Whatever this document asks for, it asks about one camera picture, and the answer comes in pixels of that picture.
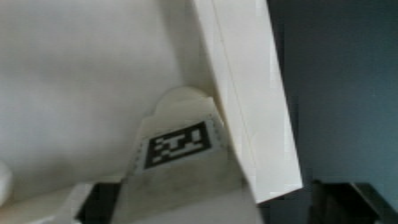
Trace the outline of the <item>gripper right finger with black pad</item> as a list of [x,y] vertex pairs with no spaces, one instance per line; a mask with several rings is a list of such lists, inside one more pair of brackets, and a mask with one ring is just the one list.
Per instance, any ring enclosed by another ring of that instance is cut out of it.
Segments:
[[313,181],[308,224],[398,224],[398,212],[370,183]]

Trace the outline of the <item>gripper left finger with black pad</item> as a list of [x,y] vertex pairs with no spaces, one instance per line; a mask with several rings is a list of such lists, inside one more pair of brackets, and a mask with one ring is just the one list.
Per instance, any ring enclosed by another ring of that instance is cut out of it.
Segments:
[[15,202],[2,184],[0,224],[110,224],[119,192],[119,182],[82,183]]

